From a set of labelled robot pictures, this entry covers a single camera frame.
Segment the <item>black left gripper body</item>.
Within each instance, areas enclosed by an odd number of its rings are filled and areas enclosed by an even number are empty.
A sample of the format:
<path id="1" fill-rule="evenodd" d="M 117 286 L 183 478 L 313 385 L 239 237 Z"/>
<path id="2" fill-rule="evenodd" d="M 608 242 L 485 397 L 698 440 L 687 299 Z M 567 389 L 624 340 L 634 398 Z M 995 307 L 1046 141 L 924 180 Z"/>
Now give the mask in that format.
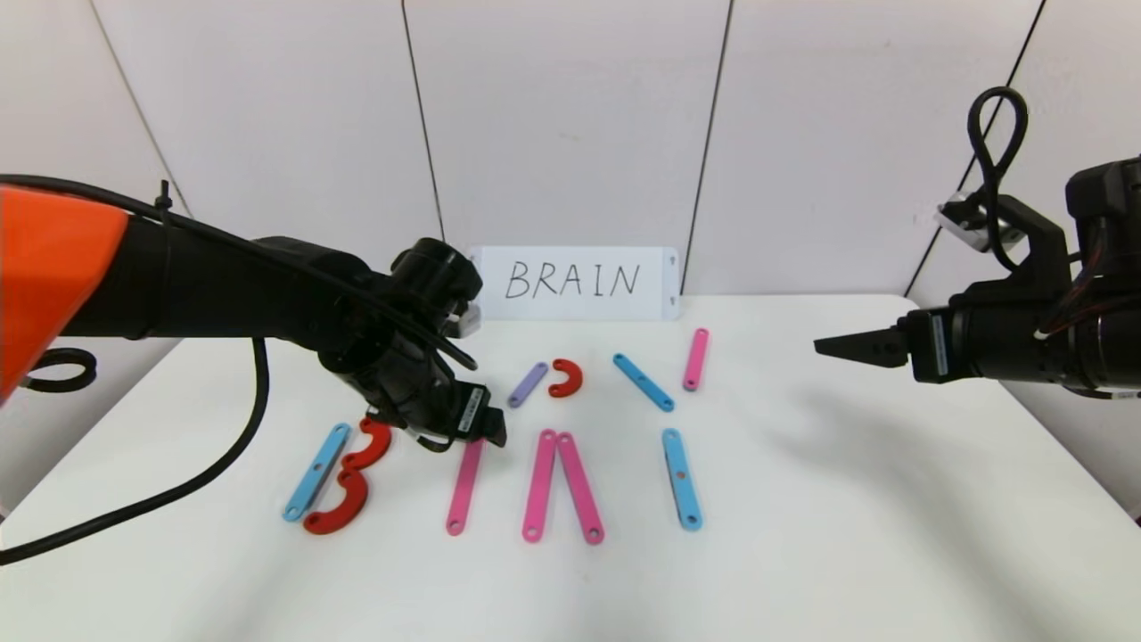
<path id="1" fill-rule="evenodd" d="M 404 336 L 389 346 L 389 424 L 420 444 L 492 440 L 488 387 L 460 381 L 432 347 Z"/>

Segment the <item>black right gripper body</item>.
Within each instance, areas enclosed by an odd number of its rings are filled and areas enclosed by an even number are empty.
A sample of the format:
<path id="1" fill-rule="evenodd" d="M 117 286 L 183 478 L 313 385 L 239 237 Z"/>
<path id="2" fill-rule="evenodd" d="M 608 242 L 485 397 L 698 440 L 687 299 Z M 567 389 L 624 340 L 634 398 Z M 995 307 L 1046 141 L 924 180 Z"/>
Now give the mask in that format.
<path id="1" fill-rule="evenodd" d="M 941 308 L 905 316 L 914 377 L 952 383 L 985 377 L 1023 383 L 1077 382 L 1076 344 L 1067 333 L 1035 336 L 1045 304 L 1037 300 L 952 296 Z"/>

